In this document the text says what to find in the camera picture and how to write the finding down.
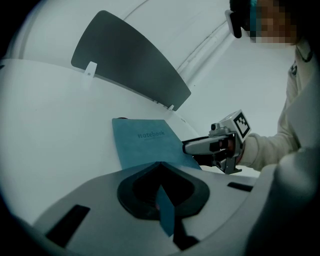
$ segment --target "gray panel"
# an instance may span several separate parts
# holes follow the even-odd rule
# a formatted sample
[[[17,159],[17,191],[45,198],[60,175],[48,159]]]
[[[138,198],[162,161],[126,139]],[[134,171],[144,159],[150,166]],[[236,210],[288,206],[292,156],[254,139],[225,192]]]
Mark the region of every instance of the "gray panel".
[[[83,33],[71,60],[85,70],[97,63],[96,74],[177,110],[191,95],[163,54],[140,32],[102,10]]]
[[[250,193],[227,187],[229,182],[253,185],[255,178],[229,176],[170,165],[205,181],[210,197],[201,212],[183,220],[188,235],[202,240],[213,233],[237,210]],[[125,178],[150,167],[141,165],[94,178],[51,206],[35,223],[47,233],[74,205],[90,211],[69,241],[67,249],[82,255],[154,255],[179,252],[160,226],[159,221],[142,220],[128,213],[117,198],[117,189]]]
[[[249,234],[265,206],[276,167],[273,164],[263,168],[246,200],[215,233],[174,256],[246,255]]]

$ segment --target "notebook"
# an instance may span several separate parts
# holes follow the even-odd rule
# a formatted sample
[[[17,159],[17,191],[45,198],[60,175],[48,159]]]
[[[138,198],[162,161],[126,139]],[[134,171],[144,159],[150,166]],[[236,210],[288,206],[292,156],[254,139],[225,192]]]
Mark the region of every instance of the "notebook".
[[[165,120],[113,119],[112,127],[122,169],[172,162],[201,170]]]

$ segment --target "black slot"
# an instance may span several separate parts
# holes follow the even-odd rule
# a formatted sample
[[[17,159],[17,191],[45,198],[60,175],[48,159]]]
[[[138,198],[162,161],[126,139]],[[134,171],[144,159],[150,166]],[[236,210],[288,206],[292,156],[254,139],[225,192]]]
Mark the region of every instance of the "black slot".
[[[75,205],[47,234],[46,237],[57,244],[65,247],[84,220],[90,208]]]
[[[136,218],[158,221],[156,195],[160,185],[174,205],[175,216],[180,218],[198,214],[210,195],[208,185],[202,180],[165,162],[156,162],[124,179],[118,187],[117,197]]]
[[[175,218],[173,242],[183,251],[196,245],[199,240],[194,236],[187,235],[181,218]]]
[[[246,192],[251,192],[251,190],[254,188],[253,186],[240,184],[240,183],[236,183],[236,182],[230,182],[228,184],[228,187],[234,188],[234,189],[237,189],[237,190],[246,191]]]
[[[196,160],[196,162],[200,165],[200,166],[209,166],[212,167],[213,166],[213,156],[212,154],[198,154],[198,155],[194,155],[193,159]]]

